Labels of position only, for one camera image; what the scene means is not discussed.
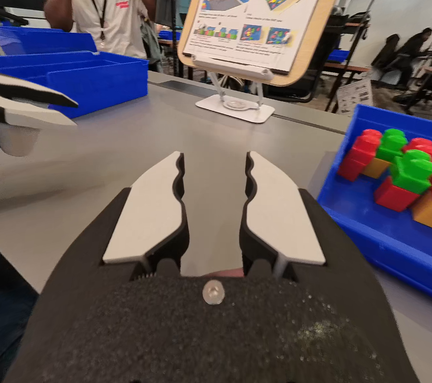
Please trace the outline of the black metal rack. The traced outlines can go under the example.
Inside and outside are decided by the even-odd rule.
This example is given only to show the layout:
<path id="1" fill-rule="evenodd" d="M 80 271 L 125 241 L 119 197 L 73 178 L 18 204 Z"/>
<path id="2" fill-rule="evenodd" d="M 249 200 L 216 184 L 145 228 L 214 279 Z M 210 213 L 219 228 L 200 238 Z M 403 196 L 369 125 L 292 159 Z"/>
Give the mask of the black metal rack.
<path id="1" fill-rule="evenodd" d="M 344 65 L 341 65 L 342 68 L 339 68 L 339 70 L 337 71 L 337 77 L 336 80 L 331 88 L 331 91 L 328 95 L 329 101 L 326 105 L 325 111 L 329 112 L 330 111 L 330 107 L 333 104 L 333 101 L 335 100 L 336 97 L 336 92 L 338 90 L 338 88 L 340 87 L 342 80 L 344 78 L 345 73 L 347 73 L 349 70 L 349 66 L 350 66 L 350 62 L 352 59 L 352 56 L 354 55 L 354 52 L 357 48 L 357 45 L 359 44 L 360 38 L 363 36 L 364 31 L 366 31 L 369 27 L 369 23 L 366 21 L 367 18 L 369 18 L 370 16 L 370 10 L 374 4 L 376 0 L 371 0 L 360 23 L 347 23 L 345 26 L 347 27 L 356 27 L 356 32 L 353 33 L 353 37 L 352 37 L 352 44 L 349 50 L 349 54 L 347 56 L 347 59 L 345 61 Z"/>

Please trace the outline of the grey desk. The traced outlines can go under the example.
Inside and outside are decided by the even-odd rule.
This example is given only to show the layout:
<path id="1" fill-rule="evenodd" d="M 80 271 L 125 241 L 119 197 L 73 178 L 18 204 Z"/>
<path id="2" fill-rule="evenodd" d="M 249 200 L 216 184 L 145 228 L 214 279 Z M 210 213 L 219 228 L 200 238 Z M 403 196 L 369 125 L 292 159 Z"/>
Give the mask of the grey desk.
<path id="1" fill-rule="evenodd" d="M 205 112 L 163 84 L 1 155 L 1 253 L 40 293 L 5 382 L 431 382 L 431 300 L 381 272 L 315 196 L 350 119 L 277 107 L 263 125 Z M 146 277 L 103 255 L 134 182 L 184 153 L 189 247 L 182 275 Z M 302 192 L 323 268 L 289 280 L 218 277 L 240 267 L 246 156 Z"/>

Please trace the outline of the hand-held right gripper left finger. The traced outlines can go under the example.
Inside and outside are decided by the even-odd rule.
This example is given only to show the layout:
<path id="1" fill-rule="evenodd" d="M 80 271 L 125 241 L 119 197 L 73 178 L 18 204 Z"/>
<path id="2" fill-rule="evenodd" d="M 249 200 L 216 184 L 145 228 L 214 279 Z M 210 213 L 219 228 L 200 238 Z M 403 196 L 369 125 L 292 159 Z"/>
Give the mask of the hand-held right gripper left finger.
<path id="1" fill-rule="evenodd" d="M 181 265 L 189 246 L 184 196 L 184 153 L 175 151 L 144 172 L 129 188 L 105 250 L 105 264 L 158 265 L 165 258 Z"/>

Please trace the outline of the white printed floor sign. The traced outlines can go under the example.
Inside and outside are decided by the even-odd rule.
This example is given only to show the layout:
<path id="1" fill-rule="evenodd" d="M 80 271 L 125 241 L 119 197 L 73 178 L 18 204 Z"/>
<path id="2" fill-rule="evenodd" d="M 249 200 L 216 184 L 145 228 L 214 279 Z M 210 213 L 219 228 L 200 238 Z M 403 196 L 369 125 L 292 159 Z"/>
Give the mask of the white printed floor sign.
<path id="1" fill-rule="evenodd" d="M 357 105 L 374 106 L 370 78 L 344 85 L 338 88 L 336 95 L 338 115 L 351 117 Z"/>

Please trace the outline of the black office chair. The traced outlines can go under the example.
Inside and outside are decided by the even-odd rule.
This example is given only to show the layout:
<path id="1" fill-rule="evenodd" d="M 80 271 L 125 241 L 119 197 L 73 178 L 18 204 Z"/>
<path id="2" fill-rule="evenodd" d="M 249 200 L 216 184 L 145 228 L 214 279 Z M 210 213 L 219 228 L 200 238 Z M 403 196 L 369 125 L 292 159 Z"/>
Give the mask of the black office chair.
<path id="1" fill-rule="evenodd" d="M 387 73 L 399 71 L 397 65 L 400 59 L 396 53 L 399 40 L 400 36 L 398 34 L 392 34 L 387 37 L 385 40 L 385 45 L 373 59 L 371 67 L 373 70 L 381 72 L 379 79 L 375 80 L 376 85 L 382 82 L 383 77 Z"/>

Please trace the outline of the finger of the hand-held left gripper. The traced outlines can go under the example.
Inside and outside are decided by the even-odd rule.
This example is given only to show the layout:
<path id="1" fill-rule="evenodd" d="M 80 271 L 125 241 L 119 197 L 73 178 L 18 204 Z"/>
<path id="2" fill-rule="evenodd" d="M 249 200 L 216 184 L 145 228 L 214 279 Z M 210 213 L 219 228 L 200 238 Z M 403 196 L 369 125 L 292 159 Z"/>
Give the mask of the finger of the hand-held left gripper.
<path id="1" fill-rule="evenodd" d="M 57 90 L 24 79 L 0 75 L 0 96 L 5 99 L 24 99 L 48 105 L 78 108 L 78 103 Z"/>
<path id="2" fill-rule="evenodd" d="M 77 124 L 57 110 L 5 98 L 0 99 L 1 123 L 19 127 L 62 127 Z"/>

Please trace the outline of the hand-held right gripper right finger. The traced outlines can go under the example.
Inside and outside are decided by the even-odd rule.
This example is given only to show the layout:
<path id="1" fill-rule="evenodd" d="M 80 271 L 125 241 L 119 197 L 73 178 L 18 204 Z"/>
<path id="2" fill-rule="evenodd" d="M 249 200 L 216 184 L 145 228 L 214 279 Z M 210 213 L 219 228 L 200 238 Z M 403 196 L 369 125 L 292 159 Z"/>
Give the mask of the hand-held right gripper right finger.
<path id="1" fill-rule="evenodd" d="M 240 249 L 246 272 L 259 259 L 269 263 L 276 278 L 292 263 L 324 266 L 326 258 L 296 183 L 256 151 L 247 152 L 245 175 Z"/>

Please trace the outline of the blue plastic bin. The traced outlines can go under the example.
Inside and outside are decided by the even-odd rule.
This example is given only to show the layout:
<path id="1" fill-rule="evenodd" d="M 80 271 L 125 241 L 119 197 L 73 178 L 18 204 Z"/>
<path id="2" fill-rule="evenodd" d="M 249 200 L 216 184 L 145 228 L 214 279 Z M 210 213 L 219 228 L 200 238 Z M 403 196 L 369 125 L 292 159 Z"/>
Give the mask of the blue plastic bin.
<path id="1" fill-rule="evenodd" d="M 432 229 L 416 222 L 411 211 L 397 213 L 374 202 L 373 193 L 385 177 L 361 175 L 354 182 L 337 175 L 345 154 L 365 129 L 402 130 L 411 140 L 431 140 L 430 120 L 358 105 L 348 125 L 317 202 L 353 240 L 364 257 L 415 289 L 432 294 Z"/>
<path id="2" fill-rule="evenodd" d="M 73 119 L 146 96 L 148 63 L 109 52 L 76 51 L 1 56 L 0 70 L 77 102 L 77 108 L 48 105 Z"/>
<path id="3" fill-rule="evenodd" d="M 2 26 L 0 46 L 5 55 L 97 52 L 90 34 L 26 27 Z"/>

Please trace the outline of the person's dark trousers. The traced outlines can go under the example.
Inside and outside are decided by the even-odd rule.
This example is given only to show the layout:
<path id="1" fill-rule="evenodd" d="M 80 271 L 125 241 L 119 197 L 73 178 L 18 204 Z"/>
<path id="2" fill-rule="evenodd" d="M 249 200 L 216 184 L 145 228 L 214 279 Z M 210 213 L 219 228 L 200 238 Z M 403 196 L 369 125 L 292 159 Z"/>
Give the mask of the person's dark trousers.
<path id="1" fill-rule="evenodd" d="M 0 381 L 18 354 L 26 326 L 39 294 L 0 255 Z"/>

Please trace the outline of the white instruction stand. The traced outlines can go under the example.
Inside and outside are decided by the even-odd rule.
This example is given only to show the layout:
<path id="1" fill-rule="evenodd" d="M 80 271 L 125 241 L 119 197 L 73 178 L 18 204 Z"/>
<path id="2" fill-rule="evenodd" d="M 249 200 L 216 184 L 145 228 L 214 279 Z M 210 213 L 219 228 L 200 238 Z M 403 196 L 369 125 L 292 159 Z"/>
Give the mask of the white instruction stand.
<path id="1" fill-rule="evenodd" d="M 231 61 L 187 56 L 183 50 L 198 10 L 198 0 L 191 0 L 177 48 L 178 56 L 187 67 L 206 71 L 216 90 L 216 94 L 197 101 L 196 106 L 254 124 L 267 121 L 275 109 L 265 104 L 264 85 L 284 88 L 296 83 L 305 75 L 335 1 L 318 0 L 291 70 L 282 73 Z"/>

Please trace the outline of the denim jacket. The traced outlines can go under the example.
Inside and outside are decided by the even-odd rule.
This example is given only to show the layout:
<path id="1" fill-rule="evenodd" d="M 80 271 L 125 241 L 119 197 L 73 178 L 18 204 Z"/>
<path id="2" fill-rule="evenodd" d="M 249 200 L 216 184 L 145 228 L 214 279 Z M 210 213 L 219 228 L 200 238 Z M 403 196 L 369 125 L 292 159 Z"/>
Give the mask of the denim jacket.
<path id="1" fill-rule="evenodd" d="M 140 20 L 141 37 L 148 60 L 148 70 L 163 73 L 161 50 L 154 23 L 147 17 L 140 17 Z"/>

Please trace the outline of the printed instruction sheet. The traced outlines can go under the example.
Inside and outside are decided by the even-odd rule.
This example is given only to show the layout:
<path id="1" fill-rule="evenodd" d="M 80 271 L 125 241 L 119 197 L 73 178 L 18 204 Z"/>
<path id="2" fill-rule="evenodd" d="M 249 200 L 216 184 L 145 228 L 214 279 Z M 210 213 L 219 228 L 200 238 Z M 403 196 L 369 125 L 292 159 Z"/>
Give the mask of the printed instruction sheet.
<path id="1" fill-rule="evenodd" d="M 291 70 L 318 0 L 198 0 L 184 53 Z"/>

